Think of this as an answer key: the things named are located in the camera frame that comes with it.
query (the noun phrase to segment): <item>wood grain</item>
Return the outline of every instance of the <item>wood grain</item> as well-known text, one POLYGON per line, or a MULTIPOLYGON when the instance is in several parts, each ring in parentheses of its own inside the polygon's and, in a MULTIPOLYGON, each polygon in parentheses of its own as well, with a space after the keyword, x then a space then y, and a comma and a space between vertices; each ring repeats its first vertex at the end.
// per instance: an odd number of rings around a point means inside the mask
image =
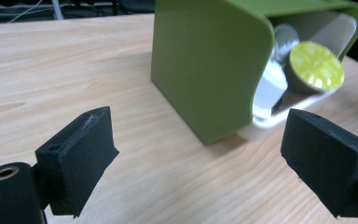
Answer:
MULTIPOLYGON (((204 146, 150 80, 154 17, 0 24, 0 165, 34 151, 81 113, 109 105, 121 152, 81 216, 49 223, 358 223, 333 218, 263 141, 204 146)), ((358 135, 358 63, 309 108, 358 135)))

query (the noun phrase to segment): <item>green cover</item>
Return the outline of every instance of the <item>green cover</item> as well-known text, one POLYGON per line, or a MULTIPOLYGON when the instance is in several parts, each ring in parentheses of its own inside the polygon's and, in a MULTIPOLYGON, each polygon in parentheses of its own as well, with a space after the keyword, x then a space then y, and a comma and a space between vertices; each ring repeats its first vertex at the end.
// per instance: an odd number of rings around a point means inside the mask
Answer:
POLYGON ((158 0, 153 82, 199 139, 210 144, 252 122, 258 81, 272 51, 269 18, 318 10, 353 16, 339 0, 158 0))

